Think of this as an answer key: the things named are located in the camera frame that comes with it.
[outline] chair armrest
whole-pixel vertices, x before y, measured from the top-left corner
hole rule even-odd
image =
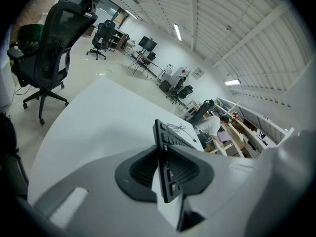
[[[20,60],[24,57],[24,53],[14,47],[11,47],[6,53],[11,60]]]

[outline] corrugated metal ceiling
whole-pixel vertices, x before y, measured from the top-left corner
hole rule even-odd
[[[223,80],[240,79],[233,94],[287,105],[283,94],[315,50],[308,29],[287,0],[118,0],[202,59],[210,58]]]

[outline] white floor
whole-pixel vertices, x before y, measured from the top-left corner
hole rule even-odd
[[[67,100],[71,102],[96,79],[99,77],[107,77],[148,101],[178,115],[180,105],[172,105],[170,100],[166,99],[165,94],[156,85],[154,78],[151,79],[149,76],[147,79],[147,73],[144,72],[142,74],[141,69],[133,75],[133,69],[127,68],[133,59],[118,51],[102,51],[107,56],[106,60],[100,57],[96,61],[95,54],[86,55],[86,52],[93,47],[91,40],[92,39],[81,37],[73,46],[70,69],[68,76],[64,80],[65,88],[61,89],[59,86],[55,88],[53,92],[67,98]],[[17,94],[22,94],[28,89],[29,86],[24,87],[20,89]],[[11,116],[17,133],[19,155],[27,175],[31,173],[34,159],[49,128],[65,109],[64,102],[47,97],[42,114],[45,124],[41,126],[38,118],[40,102],[36,99],[31,100],[27,103],[28,108],[25,110],[23,109],[22,103],[23,99],[35,93],[37,90],[38,89],[31,88],[25,95],[15,95],[12,105],[3,110]]]

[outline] fluorescent light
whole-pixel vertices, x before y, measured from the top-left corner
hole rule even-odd
[[[137,17],[135,17],[132,13],[130,13],[128,10],[125,10],[129,15],[133,16],[134,18],[138,19]]]
[[[177,24],[173,24],[174,25],[174,29],[176,29],[176,33],[177,33],[177,35],[178,35],[178,39],[180,40],[180,41],[182,41],[182,39],[181,39],[181,34],[180,34],[180,30],[179,30],[179,26],[177,25]]]
[[[234,84],[240,84],[240,81],[237,80],[232,80],[232,81],[226,81],[225,82],[226,85],[234,85]]]

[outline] bag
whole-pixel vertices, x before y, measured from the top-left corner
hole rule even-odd
[[[14,126],[4,113],[0,114],[0,134],[2,136],[1,153],[15,154],[18,152]]]

